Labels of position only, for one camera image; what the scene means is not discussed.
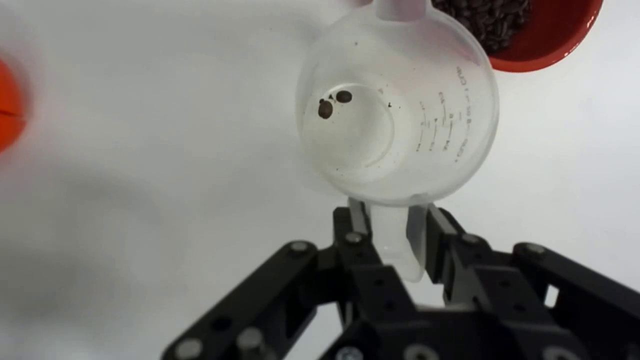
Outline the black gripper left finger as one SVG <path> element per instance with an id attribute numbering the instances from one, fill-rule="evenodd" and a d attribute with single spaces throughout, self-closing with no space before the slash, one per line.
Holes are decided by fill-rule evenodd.
<path id="1" fill-rule="evenodd" d="M 326 247 L 292 240 L 175 335 L 159 360 L 283 360 L 320 306 L 333 303 L 338 337 L 320 360 L 402 360 L 413 303 L 372 244 L 363 205 L 331 211 Z"/>

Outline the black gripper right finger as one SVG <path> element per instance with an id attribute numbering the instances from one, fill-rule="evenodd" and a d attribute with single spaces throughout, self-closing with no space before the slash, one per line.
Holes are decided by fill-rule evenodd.
<path id="1" fill-rule="evenodd" d="M 412 208 L 412 250 L 444 303 L 485 314 L 509 360 L 637 360 L 640 292 L 555 250 L 494 250 L 444 208 Z"/>

